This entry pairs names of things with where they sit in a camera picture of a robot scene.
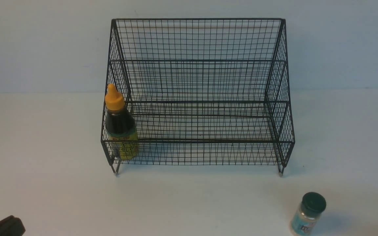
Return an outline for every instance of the bottle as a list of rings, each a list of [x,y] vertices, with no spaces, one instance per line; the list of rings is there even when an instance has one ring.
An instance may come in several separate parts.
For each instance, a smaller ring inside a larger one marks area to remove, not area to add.
[[[322,195],[315,192],[306,193],[290,222],[291,232],[296,236],[310,235],[325,209],[326,200]]]
[[[123,95],[117,91],[113,84],[108,85],[105,96],[107,108],[106,130],[111,140],[138,140],[135,120],[126,109]],[[130,160],[138,154],[138,143],[117,142],[113,143],[115,155],[120,160]]]

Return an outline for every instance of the wire mesh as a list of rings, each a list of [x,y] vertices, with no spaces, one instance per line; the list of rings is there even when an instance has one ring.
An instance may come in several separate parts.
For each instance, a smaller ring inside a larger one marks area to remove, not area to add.
[[[288,163],[294,128],[283,19],[114,19],[109,83],[124,94],[139,138],[138,156],[121,160],[104,108],[111,166],[277,165],[282,173]]]

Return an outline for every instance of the green lid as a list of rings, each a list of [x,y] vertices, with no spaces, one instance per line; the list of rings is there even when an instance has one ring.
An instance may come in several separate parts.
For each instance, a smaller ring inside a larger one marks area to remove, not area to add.
[[[326,209],[325,198],[315,192],[306,193],[301,201],[301,210],[310,217],[320,215]]]

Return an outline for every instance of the spice jar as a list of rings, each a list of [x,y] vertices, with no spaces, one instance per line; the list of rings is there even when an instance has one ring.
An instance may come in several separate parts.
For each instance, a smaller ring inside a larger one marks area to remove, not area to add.
[[[300,236],[310,235],[325,209],[326,200],[322,195],[306,193],[290,223],[291,232]]]

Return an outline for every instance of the bottle label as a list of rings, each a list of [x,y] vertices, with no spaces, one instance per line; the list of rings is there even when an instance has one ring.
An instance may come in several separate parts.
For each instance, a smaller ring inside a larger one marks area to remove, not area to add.
[[[294,233],[307,236],[312,233],[313,227],[315,227],[316,222],[307,222],[300,218],[298,214],[295,214],[293,220],[291,221],[291,228]]]
[[[111,140],[114,141],[122,141],[122,140],[131,140],[131,141],[138,141],[138,134],[137,130],[133,129],[127,134],[123,136],[112,135],[110,134]],[[120,155],[120,159],[122,160],[130,160],[138,155],[138,143],[124,143],[124,142],[117,142],[113,143],[112,147],[115,149],[115,155]]]

